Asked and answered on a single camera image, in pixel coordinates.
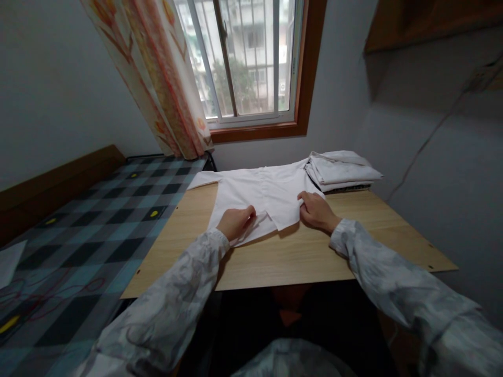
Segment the orange curtain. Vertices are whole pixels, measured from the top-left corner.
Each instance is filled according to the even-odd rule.
[[[172,0],[81,0],[167,156],[212,149],[189,52]]]

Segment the window sill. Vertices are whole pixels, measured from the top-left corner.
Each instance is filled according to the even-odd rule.
[[[274,139],[292,136],[305,136],[308,132],[308,124],[302,126],[297,122],[276,123],[264,126],[221,128],[210,131],[215,144],[248,141],[259,139]]]

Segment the wooden headboard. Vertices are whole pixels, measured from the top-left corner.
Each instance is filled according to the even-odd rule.
[[[110,145],[0,192],[0,247],[41,222],[126,159]]]

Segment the wall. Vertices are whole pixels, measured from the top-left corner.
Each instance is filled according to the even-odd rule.
[[[79,1],[0,5],[0,190],[109,144],[160,153]]]
[[[386,178],[387,199],[414,154],[450,110],[472,70],[502,51],[503,28],[460,35],[393,54],[355,143]],[[463,97],[432,138],[390,205],[452,259],[438,274],[476,300],[503,328],[503,91]]]
[[[328,1],[307,136],[217,145],[219,170],[287,164],[354,144],[370,107],[362,51],[376,4]]]

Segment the wooden shelf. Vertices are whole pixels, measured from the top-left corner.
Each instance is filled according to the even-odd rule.
[[[501,0],[379,0],[365,52],[392,50],[502,21]]]

